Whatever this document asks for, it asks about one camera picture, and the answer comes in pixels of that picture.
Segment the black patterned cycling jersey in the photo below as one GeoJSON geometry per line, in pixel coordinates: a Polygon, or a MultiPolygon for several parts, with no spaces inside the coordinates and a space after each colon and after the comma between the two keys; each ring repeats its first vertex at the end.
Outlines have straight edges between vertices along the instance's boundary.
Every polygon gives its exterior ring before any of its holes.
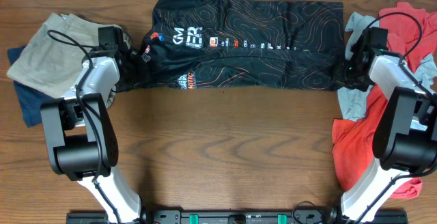
{"type": "Polygon", "coordinates": [[[345,52],[343,4],[158,0],[141,49],[135,87],[334,91],[345,52]]]}

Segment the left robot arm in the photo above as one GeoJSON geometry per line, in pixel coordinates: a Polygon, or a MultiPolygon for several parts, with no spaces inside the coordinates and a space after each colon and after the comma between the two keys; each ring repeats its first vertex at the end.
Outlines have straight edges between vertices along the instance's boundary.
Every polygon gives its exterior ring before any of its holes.
{"type": "Polygon", "coordinates": [[[128,50],[127,42],[101,41],[85,54],[73,87],[41,106],[52,170],[85,187],[104,209],[69,213],[67,223],[152,222],[117,166],[117,138],[107,112],[107,101],[120,80],[118,63],[128,50]]]}

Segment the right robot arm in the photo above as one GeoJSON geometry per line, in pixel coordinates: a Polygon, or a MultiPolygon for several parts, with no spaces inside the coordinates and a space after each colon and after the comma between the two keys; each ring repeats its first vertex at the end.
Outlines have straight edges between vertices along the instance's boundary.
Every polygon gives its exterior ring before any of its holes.
{"type": "Polygon", "coordinates": [[[335,82],[348,89],[377,85],[388,101],[373,136],[373,158],[346,191],[327,223],[371,223],[405,182],[436,170],[436,94],[409,70],[404,56],[387,48],[388,31],[363,30],[352,57],[336,69],[335,82]]]}

